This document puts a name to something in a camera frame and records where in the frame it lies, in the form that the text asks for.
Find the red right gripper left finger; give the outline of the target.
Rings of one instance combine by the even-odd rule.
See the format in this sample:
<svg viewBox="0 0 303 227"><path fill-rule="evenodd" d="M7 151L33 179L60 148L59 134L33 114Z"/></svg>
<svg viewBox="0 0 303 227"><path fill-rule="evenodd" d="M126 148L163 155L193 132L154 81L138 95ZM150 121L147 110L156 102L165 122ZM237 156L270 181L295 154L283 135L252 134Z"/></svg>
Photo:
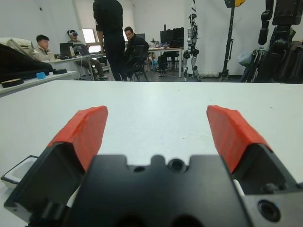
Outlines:
<svg viewBox="0 0 303 227"><path fill-rule="evenodd" d="M55 135L4 203L20 219L60 219L98 153L108 110L78 111Z"/></svg>

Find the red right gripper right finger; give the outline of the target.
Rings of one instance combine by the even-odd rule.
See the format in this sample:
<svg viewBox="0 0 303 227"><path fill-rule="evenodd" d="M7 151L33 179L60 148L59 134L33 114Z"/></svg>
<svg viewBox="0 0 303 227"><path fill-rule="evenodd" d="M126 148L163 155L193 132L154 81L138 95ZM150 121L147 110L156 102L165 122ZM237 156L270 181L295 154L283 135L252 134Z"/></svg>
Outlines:
<svg viewBox="0 0 303 227"><path fill-rule="evenodd" d="M210 105L206 114L215 148L245 195L299 190L266 140L237 110Z"/></svg>

